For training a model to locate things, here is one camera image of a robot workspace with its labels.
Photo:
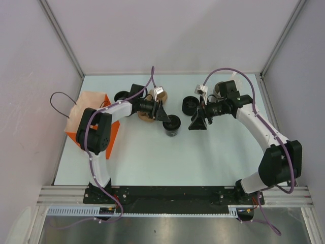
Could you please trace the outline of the black cup lid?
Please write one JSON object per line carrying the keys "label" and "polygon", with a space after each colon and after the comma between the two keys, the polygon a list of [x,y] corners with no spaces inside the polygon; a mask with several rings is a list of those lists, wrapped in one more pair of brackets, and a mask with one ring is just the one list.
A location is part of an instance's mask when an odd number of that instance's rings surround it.
{"label": "black cup lid", "polygon": [[164,129],[168,131],[178,130],[181,126],[180,118],[173,114],[168,115],[168,118],[170,119],[169,122],[162,123]]}

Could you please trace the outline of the dark single cup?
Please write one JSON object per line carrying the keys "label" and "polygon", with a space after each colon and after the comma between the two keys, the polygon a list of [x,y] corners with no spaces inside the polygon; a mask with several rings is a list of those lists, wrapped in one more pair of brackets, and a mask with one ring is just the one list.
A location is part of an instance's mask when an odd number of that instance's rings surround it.
{"label": "dark single cup", "polygon": [[174,137],[178,134],[180,126],[166,126],[164,127],[165,129],[165,133],[170,136],[170,137]]}

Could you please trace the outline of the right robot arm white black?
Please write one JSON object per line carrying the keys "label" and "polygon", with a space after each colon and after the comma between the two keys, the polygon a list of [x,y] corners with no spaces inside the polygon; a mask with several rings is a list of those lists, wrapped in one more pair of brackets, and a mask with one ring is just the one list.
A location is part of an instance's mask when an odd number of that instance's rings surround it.
{"label": "right robot arm white black", "polygon": [[241,95],[233,80],[216,85],[219,97],[209,102],[208,88],[197,85],[195,93],[200,96],[199,105],[191,118],[189,130],[206,130],[213,118],[230,114],[241,122],[260,145],[264,155],[257,172],[236,181],[234,198],[246,204],[253,194],[285,181],[295,183],[302,173],[302,145],[291,141],[278,132],[257,111],[250,95]]}

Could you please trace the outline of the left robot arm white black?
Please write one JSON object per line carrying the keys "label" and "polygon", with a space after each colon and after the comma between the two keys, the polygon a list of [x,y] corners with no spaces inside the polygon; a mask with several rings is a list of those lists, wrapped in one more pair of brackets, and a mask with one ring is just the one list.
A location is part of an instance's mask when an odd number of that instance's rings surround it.
{"label": "left robot arm white black", "polygon": [[134,113],[142,113],[151,120],[170,122],[164,110],[167,97],[161,86],[148,91],[145,86],[133,84],[130,91],[118,92],[113,104],[84,110],[76,141],[89,155],[92,184],[97,186],[94,196],[99,202],[107,203],[112,197],[112,190],[107,187],[111,177],[106,164],[106,150],[113,135],[113,124]]}

